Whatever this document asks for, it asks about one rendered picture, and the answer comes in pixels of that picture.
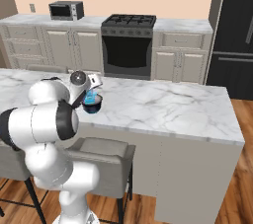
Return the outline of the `light blue yogurt container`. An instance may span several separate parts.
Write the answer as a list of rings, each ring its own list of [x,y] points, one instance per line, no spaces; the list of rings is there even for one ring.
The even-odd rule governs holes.
[[[86,96],[85,96],[85,99],[84,99],[84,103],[86,105],[93,105],[95,103],[95,100],[96,100],[96,96],[97,96],[97,92],[96,91],[93,91],[93,90],[90,90]]]

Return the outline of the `beige kitchen island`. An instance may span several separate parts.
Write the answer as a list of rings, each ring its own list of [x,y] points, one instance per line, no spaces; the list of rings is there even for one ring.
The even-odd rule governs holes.
[[[133,191],[156,198],[155,219],[171,224],[214,224],[244,138],[187,136],[81,123],[80,137],[136,146]]]

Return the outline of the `beige cupboard with one drawer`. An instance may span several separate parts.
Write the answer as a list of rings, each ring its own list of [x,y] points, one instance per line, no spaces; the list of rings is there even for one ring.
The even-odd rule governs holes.
[[[150,79],[203,85],[210,47],[211,34],[154,32]]]

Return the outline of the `black and steel stove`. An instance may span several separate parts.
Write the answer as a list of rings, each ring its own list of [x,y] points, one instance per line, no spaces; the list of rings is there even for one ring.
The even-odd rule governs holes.
[[[149,80],[154,15],[113,14],[101,27],[106,77]]]

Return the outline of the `grey upholstered stool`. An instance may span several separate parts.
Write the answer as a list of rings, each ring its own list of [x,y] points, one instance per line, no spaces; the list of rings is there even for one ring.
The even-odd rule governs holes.
[[[28,189],[33,204],[28,207],[34,208],[42,222],[46,224],[42,213],[41,203],[38,201],[34,186],[31,182],[32,174],[25,164],[25,152],[22,150],[15,151],[0,139],[0,177],[15,181],[23,181]]]
[[[99,170],[98,185],[92,194],[117,200],[119,221],[124,224],[127,201],[132,200],[132,162],[135,146],[119,140],[86,137],[79,138],[66,148],[74,161],[95,164]]]

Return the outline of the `silver toaster oven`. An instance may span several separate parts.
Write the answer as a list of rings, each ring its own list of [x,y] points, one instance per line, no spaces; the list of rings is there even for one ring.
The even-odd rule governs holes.
[[[77,21],[84,17],[82,1],[56,1],[48,7],[53,20]]]

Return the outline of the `black fridge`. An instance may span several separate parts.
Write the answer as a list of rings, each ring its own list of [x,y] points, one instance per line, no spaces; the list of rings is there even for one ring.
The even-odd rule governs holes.
[[[223,0],[207,84],[253,101],[253,0]]]

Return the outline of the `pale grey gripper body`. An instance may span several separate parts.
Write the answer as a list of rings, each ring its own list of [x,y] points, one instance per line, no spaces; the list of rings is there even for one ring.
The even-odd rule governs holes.
[[[94,89],[103,85],[102,77],[99,74],[89,74],[90,89]]]

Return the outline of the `beige cupboard run with drawers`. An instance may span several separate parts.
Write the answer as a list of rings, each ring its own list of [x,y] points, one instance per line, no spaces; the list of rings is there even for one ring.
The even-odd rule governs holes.
[[[0,28],[14,69],[35,64],[103,71],[99,29],[9,24]]]

